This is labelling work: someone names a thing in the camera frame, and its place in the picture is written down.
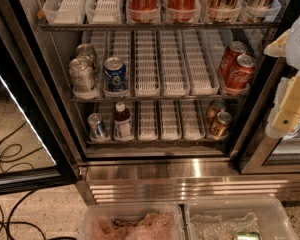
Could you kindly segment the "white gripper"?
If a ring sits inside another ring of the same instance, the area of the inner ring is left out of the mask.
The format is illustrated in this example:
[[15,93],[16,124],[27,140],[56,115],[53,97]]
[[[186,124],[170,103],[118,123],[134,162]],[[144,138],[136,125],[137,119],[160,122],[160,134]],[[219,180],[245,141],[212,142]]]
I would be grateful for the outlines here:
[[[288,65],[300,70],[300,16],[276,40],[264,48],[270,57],[285,57]],[[276,93],[276,113],[272,127],[292,132],[300,122],[300,71],[291,79],[282,78]]]

